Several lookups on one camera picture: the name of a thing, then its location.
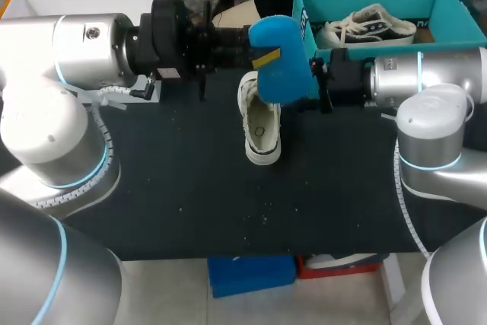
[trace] white container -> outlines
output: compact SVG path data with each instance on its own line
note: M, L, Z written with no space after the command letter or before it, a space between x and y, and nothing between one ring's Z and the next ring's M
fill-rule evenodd
M65 14L106 14L123 13L135 26L140 23L143 13L150 13L153 0L11 0L2 19L36 17ZM143 90L147 78L139 76L133 89ZM161 83L156 88L150 102L159 102ZM110 99L120 103L145 103L146 100L127 95L114 94ZM83 103L89 100L81 98Z

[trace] red box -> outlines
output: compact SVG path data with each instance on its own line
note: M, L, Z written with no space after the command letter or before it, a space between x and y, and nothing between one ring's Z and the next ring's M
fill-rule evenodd
M368 264L366 266L353 266L347 269L310 269L304 266L303 259L300 256L296 257L298 264L298 278L299 279L315 279L324 277L347 276L348 274L369 273L376 272L382 262Z

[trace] black tabletop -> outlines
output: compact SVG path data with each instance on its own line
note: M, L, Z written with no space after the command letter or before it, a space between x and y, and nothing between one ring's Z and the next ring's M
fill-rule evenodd
M244 72L169 84L161 104L103 110L122 163L116 191L65 222L122 260L254 254L417 251L393 181L391 110L333 115L283 109L282 155L269 167L245 155L237 86ZM478 107L465 145L487 151L487 109ZM3 167L11 165L0 149ZM485 213L405 192L429 250Z

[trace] teal shoe box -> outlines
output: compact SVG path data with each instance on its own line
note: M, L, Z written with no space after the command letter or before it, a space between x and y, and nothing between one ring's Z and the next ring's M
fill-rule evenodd
M293 18L301 25L307 57L321 57L325 62L330 58L331 49L317 48L315 26L340 21L375 3L381 3L394 17L428 27L434 43L349 49L351 59L487 46L487 38L460 0L294 0ZM312 88L310 97L318 97L317 83Z

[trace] white sneaker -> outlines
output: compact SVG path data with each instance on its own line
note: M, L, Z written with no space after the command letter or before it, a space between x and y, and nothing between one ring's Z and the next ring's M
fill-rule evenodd
M393 17L380 4L350 14L343 21L325 23L316 36L320 49L410 45L416 26Z
M260 100L257 72L248 72L240 81L238 108L243 118L245 152L256 165L270 165L281 155L281 106Z

